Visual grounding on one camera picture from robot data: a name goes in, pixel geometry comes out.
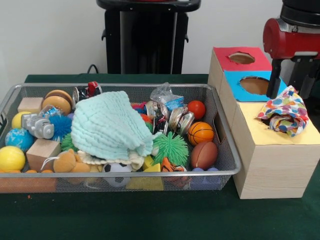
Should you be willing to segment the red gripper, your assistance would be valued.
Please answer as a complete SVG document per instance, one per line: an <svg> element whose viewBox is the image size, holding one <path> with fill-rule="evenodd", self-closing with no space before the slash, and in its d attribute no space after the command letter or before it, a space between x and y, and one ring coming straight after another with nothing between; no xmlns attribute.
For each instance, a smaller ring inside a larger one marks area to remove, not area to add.
<svg viewBox="0 0 320 240"><path fill-rule="evenodd" d="M276 98L278 95L283 60L311 57L316 60L310 64L299 92L301 98L309 98L319 70L320 30L292 25L281 18L270 18L265 23L262 38L264 51L273 59L266 96Z"/></svg>

